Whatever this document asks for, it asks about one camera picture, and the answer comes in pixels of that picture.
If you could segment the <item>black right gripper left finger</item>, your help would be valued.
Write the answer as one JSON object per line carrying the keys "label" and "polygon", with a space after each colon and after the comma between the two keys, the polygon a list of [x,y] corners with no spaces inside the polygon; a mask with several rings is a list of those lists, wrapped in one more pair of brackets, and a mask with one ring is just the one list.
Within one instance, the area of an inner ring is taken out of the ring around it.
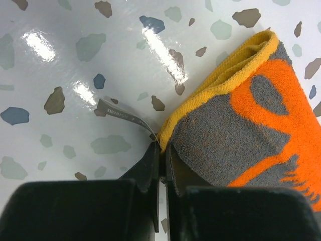
{"label": "black right gripper left finger", "polygon": [[1,214],[1,240],[154,240],[160,147],[116,180],[21,185]]}

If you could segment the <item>orange patterned towel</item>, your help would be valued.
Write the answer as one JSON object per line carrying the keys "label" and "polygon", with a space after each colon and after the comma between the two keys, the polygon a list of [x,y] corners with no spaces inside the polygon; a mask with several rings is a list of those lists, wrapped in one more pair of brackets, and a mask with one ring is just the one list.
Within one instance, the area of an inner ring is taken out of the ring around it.
{"label": "orange patterned towel", "polygon": [[292,188],[320,212],[320,125],[270,30],[225,59],[157,138],[214,186]]}

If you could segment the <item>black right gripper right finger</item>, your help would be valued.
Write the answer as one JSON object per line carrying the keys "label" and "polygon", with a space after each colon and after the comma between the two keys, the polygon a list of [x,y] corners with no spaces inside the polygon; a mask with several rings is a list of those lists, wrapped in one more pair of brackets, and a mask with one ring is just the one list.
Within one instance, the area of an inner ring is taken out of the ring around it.
{"label": "black right gripper right finger", "polygon": [[307,200],[286,188],[210,185],[165,152],[169,240],[320,240]]}

